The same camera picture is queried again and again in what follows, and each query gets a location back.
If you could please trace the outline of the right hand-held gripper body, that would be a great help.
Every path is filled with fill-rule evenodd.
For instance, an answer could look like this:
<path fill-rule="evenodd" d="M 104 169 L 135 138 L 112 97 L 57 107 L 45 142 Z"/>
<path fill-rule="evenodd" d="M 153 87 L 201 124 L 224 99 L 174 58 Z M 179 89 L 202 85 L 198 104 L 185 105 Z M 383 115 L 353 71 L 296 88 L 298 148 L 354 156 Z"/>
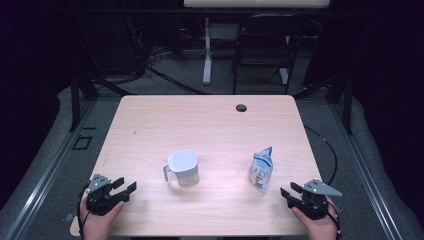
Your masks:
<path fill-rule="evenodd" d="M 327 215 L 328 196 L 341 197 L 342 193 L 318 179 L 312 179 L 301 186 L 301 198 L 289 201 L 289 208 L 298 208 L 311 220 L 319 220 Z"/>

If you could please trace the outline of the black metal stand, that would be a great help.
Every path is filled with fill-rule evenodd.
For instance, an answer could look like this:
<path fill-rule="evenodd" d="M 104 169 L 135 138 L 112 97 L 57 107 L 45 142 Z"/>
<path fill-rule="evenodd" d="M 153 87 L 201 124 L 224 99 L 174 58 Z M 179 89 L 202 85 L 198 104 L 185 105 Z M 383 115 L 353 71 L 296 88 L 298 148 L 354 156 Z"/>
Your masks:
<path fill-rule="evenodd" d="M 80 94 L 83 94 L 88 101 L 95 101 L 99 96 L 90 72 L 77 72 L 71 79 L 72 124 L 70 131 L 74 131 L 81 120 Z"/>
<path fill-rule="evenodd" d="M 314 84 L 306 90 L 294 95 L 296 100 L 303 99 L 322 87 L 330 85 L 325 99 L 329 104 L 337 104 L 343 99 L 342 124 L 349 135 L 352 135 L 351 116 L 353 103 L 353 79 L 345 73 L 335 74 L 324 81 Z"/>

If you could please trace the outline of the person's left hand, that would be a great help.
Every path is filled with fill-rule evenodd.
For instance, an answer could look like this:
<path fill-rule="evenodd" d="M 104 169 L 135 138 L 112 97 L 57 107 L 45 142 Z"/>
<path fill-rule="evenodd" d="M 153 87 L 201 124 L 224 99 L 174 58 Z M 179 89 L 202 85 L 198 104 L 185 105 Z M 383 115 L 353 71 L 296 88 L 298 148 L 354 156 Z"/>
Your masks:
<path fill-rule="evenodd" d="M 84 198 L 80 203 L 84 240 L 108 240 L 113 222 L 124 206 L 125 203 L 121 201 L 106 215 L 98 216 L 87 209 L 87 198 Z"/>

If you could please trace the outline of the white desk with white legs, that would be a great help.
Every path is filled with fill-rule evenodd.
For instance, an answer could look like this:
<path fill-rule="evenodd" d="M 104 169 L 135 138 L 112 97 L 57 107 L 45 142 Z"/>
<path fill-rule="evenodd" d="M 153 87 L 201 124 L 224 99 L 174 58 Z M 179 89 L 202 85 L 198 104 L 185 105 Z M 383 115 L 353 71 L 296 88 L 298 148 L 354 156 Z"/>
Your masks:
<path fill-rule="evenodd" d="M 191 8 L 300 8 L 323 9 L 330 5 L 330 0 L 184 0 L 185 7 Z M 211 83 L 212 55 L 209 18 L 205 20 L 205 66 L 203 84 Z"/>

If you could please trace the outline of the black folding chair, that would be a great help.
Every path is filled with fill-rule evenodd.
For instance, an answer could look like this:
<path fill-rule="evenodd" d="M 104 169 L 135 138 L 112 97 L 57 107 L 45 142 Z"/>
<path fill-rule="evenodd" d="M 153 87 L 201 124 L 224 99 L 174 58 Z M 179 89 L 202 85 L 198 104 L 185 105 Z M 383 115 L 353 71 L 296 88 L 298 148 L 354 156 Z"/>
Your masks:
<path fill-rule="evenodd" d="M 232 63 L 232 93 L 238 85 L 240 67 L 286 69 L 283 84 L 287 94 L 302 38 L 309 28 L 305 17 L 297 14 L 262 13 L 246 17 L 238 26 Z"/>

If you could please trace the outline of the clear jug with white lid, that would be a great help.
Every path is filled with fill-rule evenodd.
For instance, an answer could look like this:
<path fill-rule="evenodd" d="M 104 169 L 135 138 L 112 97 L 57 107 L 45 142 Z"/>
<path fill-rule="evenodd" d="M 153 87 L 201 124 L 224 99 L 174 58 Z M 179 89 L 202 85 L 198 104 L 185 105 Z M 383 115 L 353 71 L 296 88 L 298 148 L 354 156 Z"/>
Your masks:
<path fill-rule="evenodd" d="M 191 187 L 200 181 L 198 159 L 192 149 L 183 149 L 168 156 L 168 164 L 163 167 L 164 179 L 169 181 L 168 173 L 173 172 L 180 187 Z"/>

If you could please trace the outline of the person's right hand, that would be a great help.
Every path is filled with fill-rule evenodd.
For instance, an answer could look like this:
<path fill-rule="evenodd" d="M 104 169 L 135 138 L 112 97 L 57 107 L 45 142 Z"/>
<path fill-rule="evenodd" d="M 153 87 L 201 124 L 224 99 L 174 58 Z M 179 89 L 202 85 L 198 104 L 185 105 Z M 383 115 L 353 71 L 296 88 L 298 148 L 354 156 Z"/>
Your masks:
<path fill-rule="evenodd" d="M 326 216 L 319 220 L 311 220 L 296 207 L 291 211 L 306 228 L 309 240 L 337 240 L 337 226 L 333 222 L 333 219 L 337 219 L 337 213 L 333 207 L 328 207 L 331 217 Z"/>

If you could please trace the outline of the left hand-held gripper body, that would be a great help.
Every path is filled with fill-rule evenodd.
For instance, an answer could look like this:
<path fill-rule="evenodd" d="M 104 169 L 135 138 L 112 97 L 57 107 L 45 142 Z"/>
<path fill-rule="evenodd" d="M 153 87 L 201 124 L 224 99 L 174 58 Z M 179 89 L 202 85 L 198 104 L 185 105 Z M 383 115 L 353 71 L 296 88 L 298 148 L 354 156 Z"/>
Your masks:
<path fill-rule="evenodd" d="M 130 195 L 125 190 L 111 195 L 112 181 L 101 174 L 95 174 L 89 183 L 87 193 L 87 209 L 94 215 L 104 216 L 109 213 L 119 202 L 128 202 Z"/>

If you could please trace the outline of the aluminium floor rail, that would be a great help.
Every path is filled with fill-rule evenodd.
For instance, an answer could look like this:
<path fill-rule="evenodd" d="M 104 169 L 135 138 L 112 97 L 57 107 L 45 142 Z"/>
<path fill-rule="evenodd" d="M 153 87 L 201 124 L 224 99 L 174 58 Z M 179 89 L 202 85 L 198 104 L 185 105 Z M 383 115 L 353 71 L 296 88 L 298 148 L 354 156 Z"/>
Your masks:
<path fill-rule="evenodd" d="M 102 141 L 98 104 L 87 102 L 74 131 L 62 108 L 33 164 L 0 212 L 0 240 L 79 240 L 70 233 L 77 197 L 90 178 Z"/>
<path fill-rule="evenodd" d="M 356 166 L 357 173 L 387 240 L 404 240 L 385 199 L 376 185 L 375 179 L 372 176 L 367 163 L 365 162 L 365 158 L 357 145 L 355 137 L 348 133 L 343 124 L 341 110 L 337 105 L 333 104 L 329 105 L 329 109 L 335 118 L 339 131 L 343 135 L 343 138 L 347 142 L 347 145 L 353 154 L 353 162 Z"/>

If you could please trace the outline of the white and blue milk bag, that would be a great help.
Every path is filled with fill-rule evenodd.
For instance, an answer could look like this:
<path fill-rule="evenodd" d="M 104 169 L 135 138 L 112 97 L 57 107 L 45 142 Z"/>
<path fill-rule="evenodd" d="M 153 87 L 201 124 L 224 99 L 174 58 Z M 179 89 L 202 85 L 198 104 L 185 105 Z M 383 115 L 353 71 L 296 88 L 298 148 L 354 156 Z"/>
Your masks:
<path fill-rule="evenodd" d="M 248 171 L 250 183 L 262 193 L 267 192 L 273 172 L 272 150 L 272 147 L 268 147 L 256 152 Z"/>

